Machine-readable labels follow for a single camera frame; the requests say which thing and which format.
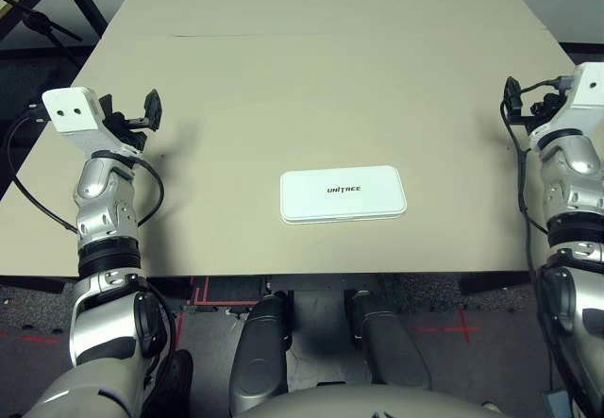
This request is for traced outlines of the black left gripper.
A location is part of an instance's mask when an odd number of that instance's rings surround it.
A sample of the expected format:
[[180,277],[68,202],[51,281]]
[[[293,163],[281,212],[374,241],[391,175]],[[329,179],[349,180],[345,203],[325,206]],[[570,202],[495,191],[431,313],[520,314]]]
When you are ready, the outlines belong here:
[[156,89],[151,90],[145,97],[143,104],[143,119],[128,120],[121,112],[113,113],[112,95],[106,94],[99,98],[99,104],[104,114],[104,126],[120,142],[127,144],[138,151],[143,151],[147,136],[144,129],[157,131],[162,116],[162,105],[159,93]]

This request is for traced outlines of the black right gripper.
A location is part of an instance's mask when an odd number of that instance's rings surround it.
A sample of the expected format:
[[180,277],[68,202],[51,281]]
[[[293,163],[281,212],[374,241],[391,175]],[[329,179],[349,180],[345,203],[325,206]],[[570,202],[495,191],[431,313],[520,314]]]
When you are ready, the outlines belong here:
[[[519,82],[508,76],[503,90],[506,119],[510,124],[522,123],[522,99]],[[552,118],[563,106],[563,95],[547,93],[541,102],[534,103],[530,111],[535,118]]]

